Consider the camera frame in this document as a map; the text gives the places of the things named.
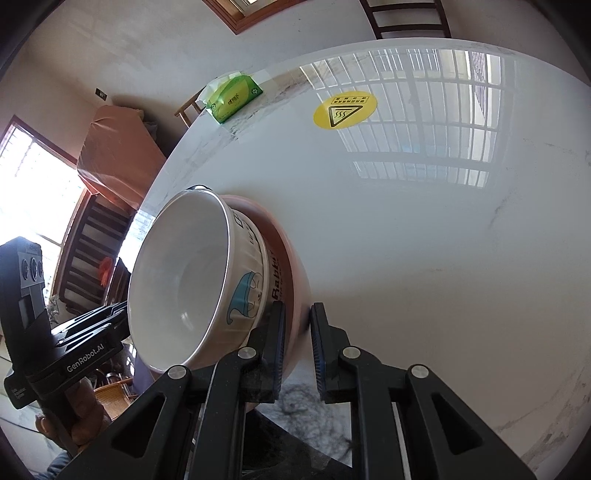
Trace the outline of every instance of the cartoon print on bowl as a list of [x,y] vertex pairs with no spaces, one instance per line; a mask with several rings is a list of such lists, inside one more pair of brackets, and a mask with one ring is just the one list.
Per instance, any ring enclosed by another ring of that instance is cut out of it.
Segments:
[[241,316],[248,318],[256,316],[261,304],[262,280],[260,273],[249,272],[242,276],[228,307],[226,318],[228,325]]

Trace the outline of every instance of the white ceramic bowl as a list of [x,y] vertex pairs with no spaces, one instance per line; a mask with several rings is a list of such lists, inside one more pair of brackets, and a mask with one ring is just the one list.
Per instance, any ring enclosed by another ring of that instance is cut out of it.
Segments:
[[200,368],[240,347],[275,300],[269,256],[250,219],[210,190],[175,196],[131,275],[129,329],[142,360],[160,373]]

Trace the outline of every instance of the red cloth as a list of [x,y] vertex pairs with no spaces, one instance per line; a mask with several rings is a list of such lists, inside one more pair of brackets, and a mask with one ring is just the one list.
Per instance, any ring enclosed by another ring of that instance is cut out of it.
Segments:
[[113,273],[113,259],[111,257],[105,257],[99,264],[99,280],[100,285],[106,288],[109,284],[109,279]]
[[166,161],[144,127],[143,117],[142,110],[100,107],[76,165],[91,193],[100,193],[130,214],[139,209]]

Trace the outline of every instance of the finger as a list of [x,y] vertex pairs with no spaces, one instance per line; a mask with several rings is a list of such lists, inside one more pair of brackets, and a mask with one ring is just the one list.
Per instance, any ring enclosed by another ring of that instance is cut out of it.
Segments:
[[74,413],[80,419],[86,418],[98,404],[95,392],[86,377],[66,390],[66,398],[70,401]]
[[84,445],[93,440],[100,432],[103,426],[103,417],[105,409],[100,403],[95,403],[95,407],[88,412],[87,416],[81,419],[72,427],[72,440],[77,445]]
[[[100,426],[99,433],[102,433],[102,432],[104,432],[104,431],[107,429],[107,427],[108,427],[110,424],[111,424],[111,418],[109,417],[108,413],[107,413],[107,412],[105,412],[105,414],[103,415],[103,422],[102,422],[102,425]],[[87,448],[87,447],[88,447],[88,446],[89,446],[91,443],[92,443],[92,440],[91,440],[91,441],[89,441],[89,442],[87,442],[87,443],[85,443],[84,445],[80,445],[80,446],[78,447],[78,453],[80,453],[80,452],[84,452],[84,450],[86,450],[86,448]]]
[[45,437],[49,438],[52,442],[57,444],[61,447],[61,442],[59,441],[59,436],[53,423],[49,421],[44,415],[35,415],[35,428]]

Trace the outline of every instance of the marble tabletop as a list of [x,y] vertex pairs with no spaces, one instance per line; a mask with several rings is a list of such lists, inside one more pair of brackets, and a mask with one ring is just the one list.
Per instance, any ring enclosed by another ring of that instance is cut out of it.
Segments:
[[[249,197],[354,345],[428,365],[554,478],[591,424],[591,90],[534,58],[439,38],[336,47],[254,79],[263,95],[223,125],[203,112],[181,139],[125,264],[179,191]],[[316,108],[350,90],[376,111],[319,128]],[[296,401],[313,395],[311,354],[287,385],[303,385]]]

